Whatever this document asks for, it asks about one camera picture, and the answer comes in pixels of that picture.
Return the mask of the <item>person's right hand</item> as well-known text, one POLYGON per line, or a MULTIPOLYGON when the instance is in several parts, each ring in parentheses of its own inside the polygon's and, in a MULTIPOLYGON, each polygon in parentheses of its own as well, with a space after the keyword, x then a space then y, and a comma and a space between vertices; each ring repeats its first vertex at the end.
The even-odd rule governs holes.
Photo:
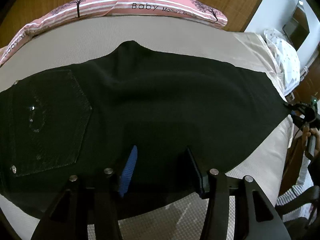
POLYGON ((303 134, 302 134, 302 147, 303 149, 307 146, 307 140, 314 135, 316 137, 316 146, 315 146, 315 154, 317 154, 320 150, 320 133, 317 128, 309 128, 305 126, 303 128, 303 134))

